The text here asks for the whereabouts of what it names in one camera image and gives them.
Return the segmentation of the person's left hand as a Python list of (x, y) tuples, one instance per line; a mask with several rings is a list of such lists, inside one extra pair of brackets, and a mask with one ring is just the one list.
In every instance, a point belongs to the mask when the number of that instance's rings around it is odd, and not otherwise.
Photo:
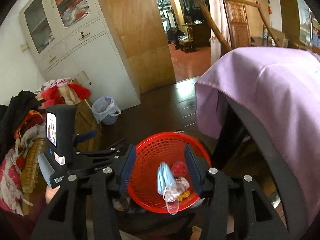
[(53, 197), (59, 191), (59, 189), (60, 189), (60, 186), (57, 186), (57, 187), (55, 187), (53, 189), (50, 186), (46, 187), (45, 200), (46, 200), (47, 204), (50, 203), (50, 201), (53, 199)]

